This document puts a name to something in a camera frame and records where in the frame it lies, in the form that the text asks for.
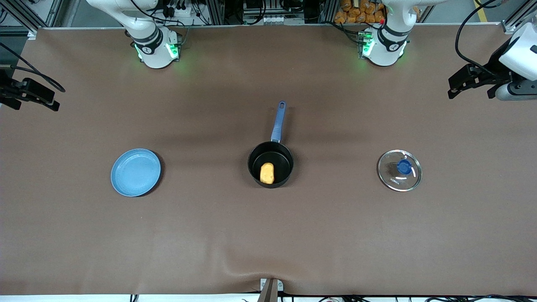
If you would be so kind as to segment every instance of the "blue plate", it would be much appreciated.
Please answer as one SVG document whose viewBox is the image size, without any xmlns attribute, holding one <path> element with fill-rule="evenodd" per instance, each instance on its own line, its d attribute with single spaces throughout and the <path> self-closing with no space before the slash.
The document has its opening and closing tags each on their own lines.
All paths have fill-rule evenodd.
<svg viewBox="0 0 537 302">
<path fill-rule="evenodd" d="M 147 149 L 132 149 L 112 167 L 112 186 L 121 195 L 135 197 L 151 190 L 161 176 L 161 162 Z"/>
</svg>

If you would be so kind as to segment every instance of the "blue pan handle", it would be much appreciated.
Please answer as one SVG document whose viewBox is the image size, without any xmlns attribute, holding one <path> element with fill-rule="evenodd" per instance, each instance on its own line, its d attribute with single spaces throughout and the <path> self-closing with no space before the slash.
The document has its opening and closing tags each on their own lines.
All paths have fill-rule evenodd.
<svg viewBox="0 0 537 302">
<path fill-rule="evenodd" d="M 277 143 L 281 141 L 281 128 L 284 124 L 285 108 L 287 108 L 287 104 L 284 101 L 281 101 L 278 104 L 278 110 L 276 111 L 276 121 L 274 121 L 274 128 L 272 129 L 270 141 Z"/>
</svg>

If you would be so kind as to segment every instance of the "black frying pan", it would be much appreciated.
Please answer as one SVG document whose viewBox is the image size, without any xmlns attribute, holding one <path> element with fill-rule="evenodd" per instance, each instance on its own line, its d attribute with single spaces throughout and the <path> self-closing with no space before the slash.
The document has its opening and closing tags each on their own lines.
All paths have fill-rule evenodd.
<svg viewBox="0 0 537 302">
<path fill-rule="evenodd" d="M 276 112 L 276 121 L 272 129 L 270 141 L 262 142 L 255 147 L 248 157 L 248 170 L 256 182 L 269 189 L 277 188 L 289 179 L 293 171 L 293 155 L 286 146 L 280 144 L 281 128 L 284 123 L 287 104 L 281 101 Z M 261 166 L 265 163 L 274 165 L 274 183 L 266 184 L 259 180 Z"/>
</svg>

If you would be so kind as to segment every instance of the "tabletop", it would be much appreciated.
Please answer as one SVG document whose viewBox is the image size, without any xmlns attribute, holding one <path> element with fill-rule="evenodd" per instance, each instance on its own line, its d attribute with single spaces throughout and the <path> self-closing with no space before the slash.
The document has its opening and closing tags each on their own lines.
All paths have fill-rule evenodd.
<svg viewBox="0 0 537 302">
<path fill-rule="evenodd" d="M 448 99 L 457 29 L 416 26 L 378 67 L 330 26 L 193 28 L 161 70 L 122 30 L 40 30 L 23 57 L 67 92 L 59 112 L 0 109 L 0 293 L 250 292 L 275 277 L 293 294 L 537 295 L 537 102 Z M 508 38 L 467 26 L 461 51 L 485 63 Z M 246 162 L 280 100 L 295 167 L 265 189 Z M 138 198 L 110 183 L 133 148 L 163 165 Z M 393 149 L 422 164 L 411 192 L 379 180 Z"/>
</svg>

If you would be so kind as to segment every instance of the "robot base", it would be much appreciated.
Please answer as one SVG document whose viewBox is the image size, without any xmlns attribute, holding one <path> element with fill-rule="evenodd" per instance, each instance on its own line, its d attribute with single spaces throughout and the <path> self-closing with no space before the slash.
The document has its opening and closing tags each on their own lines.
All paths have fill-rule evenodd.
<svg viewBox="0 0 537 302">
<path fill-rule="evenodd" d="M 386 46 L 378 41 L 378 30 L 371 27 L 358 33 L 358 41 L 363 42 L 363 44 L 358 45 L 360 58 L 368 59 L 378 66 L 394 64 L 403 55 L 404 47 L 407 45 L 405 42 L 396 51 L 390 52 Z"/>
<path fill-rule="evenodd" d="M 140 62 L 144 62 L 148 67 L 155 69 L 164 68 L 174 61 L 178 62 L 183 41 L 183 36 L 175 31 L 167 27 L 159 27 L 159 29 L 163 33 L 163 39 L 152 54 L 146 54 L 136 48 Z"/>
</svg>

